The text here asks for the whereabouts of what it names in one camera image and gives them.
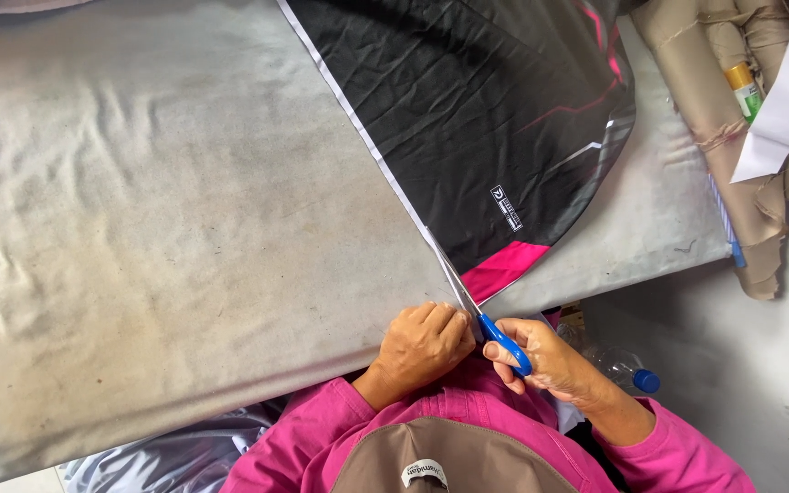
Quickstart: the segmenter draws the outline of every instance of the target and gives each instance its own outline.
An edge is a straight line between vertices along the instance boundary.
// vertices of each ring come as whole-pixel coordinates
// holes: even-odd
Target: table
[[[525,315],[729,247],[628,21],[633,136]],[[274,0],[0,17],[0,481],[367,365],[454,302]]]

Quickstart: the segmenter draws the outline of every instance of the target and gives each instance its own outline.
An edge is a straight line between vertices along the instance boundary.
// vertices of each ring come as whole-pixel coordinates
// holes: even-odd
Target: plastic bottle
[[[634,353],[622,347],[596,344],[584,330],[573,325],[559,324],[556,333],[621,388],[635,387],[648,394],[659,390],[659,377],[646,369]]]

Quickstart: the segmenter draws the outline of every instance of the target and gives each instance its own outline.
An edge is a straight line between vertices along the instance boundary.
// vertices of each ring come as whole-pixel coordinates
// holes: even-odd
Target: floor
[[[0,483],[0,493],[65,493],[66,486],[60,476],[62,471],[55,467],[37,473],[16,477]]]

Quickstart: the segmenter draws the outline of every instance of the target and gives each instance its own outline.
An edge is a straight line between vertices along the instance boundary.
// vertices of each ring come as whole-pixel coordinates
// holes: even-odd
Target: person's left hand
[[[446,375],[475,346],[467,311],[433,302],[412,306],[392,321],[379,356],[352,386],[379,411]]]

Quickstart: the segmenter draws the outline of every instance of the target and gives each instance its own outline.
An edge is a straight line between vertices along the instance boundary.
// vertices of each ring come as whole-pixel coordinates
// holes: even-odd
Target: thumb
[[[490,362],[503,363],[510,367],[519,366],[519,362],[513,357],[513,354],[495,341],[486,343],[483,347],[483,356],[486,356]]]

